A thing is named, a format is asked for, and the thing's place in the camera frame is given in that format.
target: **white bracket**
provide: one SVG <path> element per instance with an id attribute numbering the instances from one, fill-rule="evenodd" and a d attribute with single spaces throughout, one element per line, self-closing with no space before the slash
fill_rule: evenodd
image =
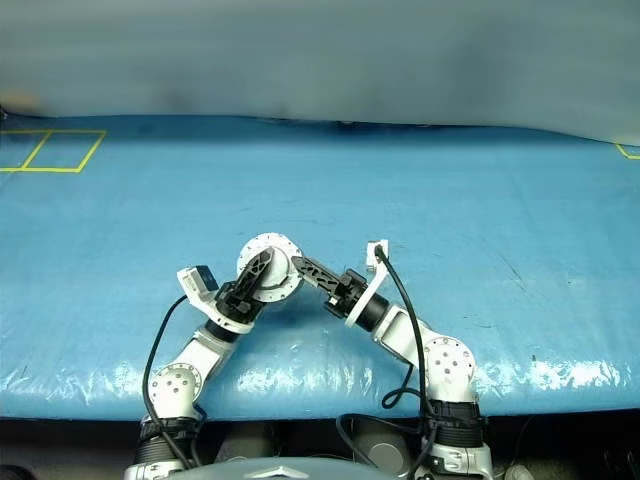
<path id="1" fill-rule="evenodd" d="M 375 276 L 347 317 L 345 321 L 347 327 L 353 327 L 355 325 L 356 320 L 387 276 L 388 271 L 386 265 L 378 260 L 375 254 L 375 248 L 378 245 L 382 247 L 382 251 L 387 258 L 389 258 L 389 240 L 367 243 L 367 270 L 375 272 Z"/>
<path id="2" fill-rule="evenodd" d="M 183 268 L 177 274 L 178 281 L 189 303 L 204 313 L 209 320 L 239 335 L 249 333 L 253 323 L 234 322 L 222 315 L 216 308 L 216 291 L 209 290 L 198 267 Z"/>

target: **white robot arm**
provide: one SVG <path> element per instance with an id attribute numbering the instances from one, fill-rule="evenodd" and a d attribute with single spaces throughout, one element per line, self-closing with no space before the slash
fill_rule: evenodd
<path id="1" fill-rule="evenodd" d="M 326 308 L 371 332 L 373 341 L 403 362 L 419 367 L 418 345 L 408 311 L 376 293 L 388 270 L 380 257 L 388 257 L 388 241 L 370 242 L 367 267 L 376 272 L 370 285 L 353 270 L 337 276 L 317 261 L 295 257 L 303 278 L 329 295 Z M 435 474 L 480 475 L 493 479 L 491 452 L 482 439 L 483 419 L 472 390 L 476 363 L 471 350 L 457 338 L 434 332 L 417 320 L 424 352 L 424 380 L 429 422 L 436 429 L 435 443 L 416 476 Z"/>
<path id="2" fill-rule="evenodd" d="M 263 307 L 285 299 L 301 284 L 290 261 L 300 253 L 283 235 L 263 234 L 245 245 L 237 280 L 220 288 L 208 267 L 178 272 L 185 297 L 172 309 L 188 299 L 208 320 L 175 360 L 149 380 L 145 403 L 150 415 L 142 420 L 134 465 L 125 480 L 163 479 L 197 465 L 191 445 L 205 416 L 197 405 L 204 383 L 231 356 L 235 342 L 251 331 Z"/>
<path id="3" fill-rule="evenodd" d="M 460 340 L 434 332 L 415 315 L 412 319 L 407 309 L 390 304 L 377 293 L 388 273 L 382 256 L 388 256 L 388 242 L 370 243 L 367 265 L 376 274 L 367 284 L 353 270 L 338 276 L 302 256 L 282 235 L 263 234 L 242 250 L 237 280 L 221 288 L 207 267 L 178 272 L 185 298 L 208 320 L 176 359 L 149 380 L 147 407 L 151 415 L 142 421 L 136 459 L 124 480 L 160 480 L 174 474 L 182 478 L 179 472 L 198 464 L 195 452 L 186 452 L 204 420 L 204 412 L 197 406 L 204 382 L 230 357 L 236 340 L 251 331 L 263 307 L 288 297 L 303 279 L 328 294 L 325 306 L 331 313 L 346 318 L 349 326 L 358 325 L 370 332 L 375 343 L 424 373 L 423 401 L 428 405 L 425 420 L 430 438 L 425 437 L 423 443 L 430 448 L 425 447 L 424 458 L 421 455 L 416 462 L 420 467 L 415 478 L 457 474 L 492 480 L 491 454 L 482 439 L 483 419 L 471 388 L 476 367 L 473 355 Z M 183 458 L 176 450 L 184 454 Z M 208 468 L 198 470 L 207 475 Z M 205 478 L 190 474 L 185 472 L 184 478 Z"/>

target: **yellow tape square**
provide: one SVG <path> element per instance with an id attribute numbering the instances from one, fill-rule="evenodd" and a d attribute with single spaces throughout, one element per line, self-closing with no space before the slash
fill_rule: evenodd
<path id="1" fill-rule="evenodd" d="M 60 130 L 60 129 L 36 129 L 36 130 L 0 130 L 0 134 L 42 134 L 40 142 L 31 150 L 31 153 L 19 167 L 2 167 L 0 172 L 44 172 L 44 173 L 80 173 L 87 165 L 93 154 L 96 152 L 102 140 L 107 135 L 106 130 Z M 98 138 L 89 148 L 80 163 L 75 167 L 32 167 L 30 166 L 42 148 L 46 148 L 46 143 L 55 134 L 79 134 L 97 135 Z"/>
<path id="2" fill-rule="evenodd" d="M 44 133 L 24 133 L 12 131 L 0 135 L 0 169 L 20 168 L 28 159 L 36 145 L 44 138 Z"/>
<path id="3" fill-rule="evenodd" d="M 619 143 L 616 143 L 616 148 L 622 155 L 627 157 L 629 160 L 640 160 L 640 154 L 637 154 L 635 152 L 630 152 L 629 150 L 627 150 L 628 147 L 625 147 L 624 145 L 620 145 Z"/>

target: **black wire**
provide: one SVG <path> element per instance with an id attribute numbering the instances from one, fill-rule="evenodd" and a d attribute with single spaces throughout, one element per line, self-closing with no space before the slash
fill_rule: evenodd
<path id="1" fill-rule="evenodd" d="M 426 366 L 424 360 L 424 345 L 422 344 L 422 335 L 420 334 L 420 326 L 418 324 L 418 318 L 416 317 L 416 312 L 413 309 L 413 304 L 411 303 L 411 299 L 409 298 L 409 294 L 407 290 L 404 288 L 402 284 L 402 280 L 398 276 L 395 268 L 391 265 L 389 258 L 385 255 L 384 250 L 380 245 L 376 246 L 374 249 L 374 253 L 376 257 L 380 259 L 382 263 L 384 263 L 385 267 L 389 271 L 389 275 L 393 279 L 393 282 L 396 284 L 396 288 L 402 297 L 402 301 L 407 309 L 407 313 L 409 314 L 409 320 L 411 321 L 411 327 L 413 329 L 413 337 L 416 342 L 416 349 L 418 351 L 418 380 L 420 382 L 420 417 L 418 419 L 419 425 L 422 429 L 424 429 L 424 420 L 427 416 L 427 413 L 430 415 L 433 414 L 433 409 L 431 404 L 427 400 L 427 382 L 426 382 Z"/>
<path id="2" fill-rule="evenodd" d="M 354 440 L 352 440 L 352 438 L 349 436 L 349 434 L 347 433 L 347 431 L 344 428 L 344 421 L 347 419 L 351 419 L 351 420 L 356 420 L 356 419 L 365 419 L 365 420 L 371 420 L 374 422 L 378 422 L 381 423 L 383 425 L 386 425 L 388 427 L 394 428 L 398 431 L 401 431 L 403 433 L 409 433 L 409 434 L 418 434 L 420 436 L 423 436 L 426 433 L 426 419 L 428 416 L 432 416 L 433 415 L 433 407 L 431 406 L 431 403 L 429 403 L 429 401 L 427 400 L 427 385 L 426 385 L 426 366 L 425 366 L 425 359 L 424 359 L 424 345 L 422 344 L 422 335 L 420 334 L 420 325 L 418 324 L 418 318 L 416 317 L 416 312 L 413 309 L 413 304 L 411 303 L 411 299 L 409 298 L 409 294 L 407 293 L 407 290 L 404 288 L 404 285 L 402 284 L 402 281 L 400 280 L 400 277 L 398 276 L 398 273 L 395 271 L 395 269 L 393 268 L 393 265 L 391 265 L 391 262 L 389 261 L 389 258 L 385 255 L 384 250 L 382 249 L 382 247 L 377 246 L 374 250 L 375 255 L 380 259 L 380 261 L 382 263 L 384 263 L 384 265 L 387 267 L 387 270 L 389 271 L 389 275 L 391 275 L 391 278 L 393 279 L 393 282 L 396 284 L 396 288 L 398 289 L 398 292 L 400 293 L 400 296 L 402 297 L 402 300 L 404 301 L 405 307 L 407 309 L 407 313 L 409 314 L 409 320 L 411 321 L 411 328 L 413 330 L 413 336 L 414 336 L 414 340 L 416 342 L 416 349 L 417 349 L 417 353 L 418 353 L 418 375 L 419 375 L 419 381 L 420 381 L 420 390 L 416 390 L 414 388 L 409 388 L 409 380 L 411 379 L 411 374 L 413 373 L 413 365 L 409 366 L 409 369 L 407 370 L 407 374 L 404 377 L 404 380 L 402 381 L 402 385 L 400 386 L 400 388 L 396 388 L 395 390 L 391 390 L 390 392 L 388 392 L 383 398 L 382 398 L 382 407 L 385 409 L 390 409 L 395 407 L 398 402 L 400 401 L 400 399 L 402 398 L 402 395 L 405 393 L 411 394 L 411 395 L 416 395 L 419 397 L 420 399 L 420 411 L 419 411 L 419 416 L 418 416 L 418 427 L 417 428 L 410 428 L 410 427 L 405 427 L 403 425 L 398 425 L 396 423 L 390 422 L 388 420 L 383 420 L 381 418 L 378 417 L 373 417 L 370 415 L 362 415 L 362 414 L 356 414 L 356 413 L 352 413 L 352 414 L 347 414 L 347 415 L 341 415 L 336 419 L 336 428 L 338 430 L 338 434 L 340 435 L 340 438 L 342 438 L 342 440 L 344 441 L 344 443 L 347 444 L 347 446 L 354 452 L 354 454 L 360 458 L 360 460 L 370 466 L 373 467 L 377 467 L 377 465 L 373 462 L 373 460 L 371 460 L 366 453 L 364 453 L 360 447 L 358 447 L 358 445 L 356 445 L 356 443 L 354 442 Z M 433 444 L 435 442 L 435 438 L 436 438 L 436 429 L 437 427 L 434 427 L 430 434 L 429 434 L 429 438 L 427 440 L 427 443 L 425 444 L 424 448 L 420 451 L 420 454 L 418 455 L 418 458 L 416 459 L 415 463 L 413 464 L 413 466 L 411 467 L 411 469 L 409 470 L 409 473 L 407 475 L 407 479 L 408 480 L 414 480 L 414 476 L 416 471 L 418 470 L 418 468 L 420 467 L 420 465 L 422 465 L 422 463 L 424 462 L 424 460 L 427 458 L 427 456 L 429 455 L 429 452 L 431 451 L 431 448 L 433 447 Z"/>
<path id="3" fill-rule="evenodd" d="M 425 461 L 425 459 L 429 455 L 429 452 L 431 452 L 431 449 L 433 448 L 433 444 L 436 441 L 437 430 L 438 430 L 438 427 L 434 427 L 431 429 L 431 433 L 429 434 L 429 439 L 427 440 L 427 443 L 425 444 L 424 448 L 420 451 L 418 458 L 416 458 L 416 461 L 413 463 L 413 466 L 411 467 L 409 472 L 407 472 L 408 480 L 415 479 L 416 471 L 418 470 L 418 468 L 420 468 L 420 465 L 422 465 L 422 463 Z"/>
<path id="4" fill-rule="evenodd" d="M 202 460 L 200 459 L 200 455 L 198 454 L 198 436 L 200 435 L 200 431 L 204 424 L 207 422 L 207 412 L 205 412 L 200 405 L 194 405 L 194 410 L 197 411 L 201 415 L 200 423 L 198 424 L 198 429 L 196 430 L 196 435 L 191 439 L 191 444 L 189 445 L 189 452 L 191 453 L 191 458 L 193 459 L 193 463 L 195 463 L 196 467 L 202 466 Z"/>
<path id="5" fill-rule="evenodd" d="M 299 457 L 309 457 L 309 458 L 335 458 L 337 460 L 347 460 L 348 462 L 353 462 L 353 457 L 345 457 L 344 455 L 336 455 L 333 453 L 314 453 L 312 455 L 298 455 Z"/>
<path id="6" fill-rule="evenodd" d="M 151 417 L 151 420 L 158 428 L 158 431 L 162 435 L 162 438 L 164 439 L 164 441 L 167 442 L 167 445 L 171 449 L 171 452 L 176 456 L 178 460 L 180 460 L 180 463 L 182 463 L 182 467 L 185 470 L 190 470 L 191 464 L 189 463 L 189 460 L 187 459 L 184 452 L 173 440 L 173 438 L 171 438 L 171 436 L 167 432 L 165 432 L 164 426 L 162 425 L 162 422 L 158 418 L 156 409 L 153 406 L 153 402 L 151 401 L 151 398 L 149 397 L 149 375 L 151 374 L 151 366 L 153 364 L 153 359 L 156 356 L 156 351 L 158 350 L 158 345 L 160 344 L 160 340 L 162 339 L 162 334 L 164 333 L 165 328 L 167 328 L 167 323 L 169 322 L 169 318 L 171 318 L 171 314 L 173 313 L 173 311 L 176 309 L 178 305 L 180 305 L 182 302 L 186 300 L 186 298 L 187 296 L 183 295 L 178 300 L 176 300 L 174 304 L 171 305 L 171 307 L 169 307 L 169 310 L 167 310 L 167 313 L 164 316 L 164 319 L 162 320 L 160 329 L 156 334 L 156 339 L 153 341 L 153 346 L 151 347 L 151 351 L 149 352 L 149 358 L 147 359 L 147 365 L 144 368 L 144 374 L 142 375 L 142 399 L 144 400 L 144 404 L 147 407 L 147 412 L 149 412 L 149 416 Z"/>
<path id="7" fill-rule="evenodd" d="M 338 430 L 338 435 L 340 435 L 340 438 L 342 438 L 342 441 L 347 444 L 347 446 L 356 455 L 356 457 L 360 458 L 360 460 L 366 463 L 367 465 L 372 466 L 374 468 L 378 468 L 378 466 L 373 462 L 373 460 L 371 460 L 369 456 L 366 453 L 364 453 L 360 449 L 360 447 L 358 447 L 358 445 L 356 445 L 356 442 L 353 441 L 353 439 L 349 436 L 349 434 L 344 428 L 343 421 L 345 419 L 353 418 L 353 416 L 354 414 L 346 414 L 346 415 L 340 415 L 338 418 L 336 418 L 336 429 Z"/>
<path id="8" fill-rule="evenodd" d="M 193 463 L 196 464 L 196 467 L 201 467 L 202 466 L 202 460 L 200 460 L 200 455 L 198 454 L 197 437 L 193 437 L 191 439 L 191 444 L 189 446 L 189 451 L 191 453 L 191 458 L 193 459 Z"/>
<path id="9" fill-rule="evenodd" d="M 407 385 L 409 384 L 409 380 L 411 379 L 411 374 L 413 373 L 413 365 L 409 365 L 407 369 L 407 374 L 402 381 L 402 385 L 400 388 L 396 388 L 388 392 L 384 397 L 382 397 L 382 408 L 389 410 L 390 408 L 395 407 L 398 402 L 402 399 L 402 395 L 405 393 L 410 393 L 415 395 L 416 397 L 420 396 L 420 392 L 415 388 L 409 388 Z"/>

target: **blue tabletop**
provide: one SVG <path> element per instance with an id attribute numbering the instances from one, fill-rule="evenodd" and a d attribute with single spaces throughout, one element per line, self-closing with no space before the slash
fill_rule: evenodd
<path id="1" fill-rule="evenodd" d="M 473 350 L 484 414 L 640 405 L 637 152 L 517 129 L 215 117 L 2 129 L 3 416 L 140 418 L 175 272 L 229 280 L 268 231 L 338 272 L 364 273 L 366 242 L 388 238 L 419 315 Z M 399 300 L 391 282 L 382 293 Z M 265 311 L 210 380 L 210 417 L 415 414 L 411 398 L 381 409 L 405 366 L 322 301 L 305 287 Z M 157 365 L 203 320 L 181 306 Z"/>

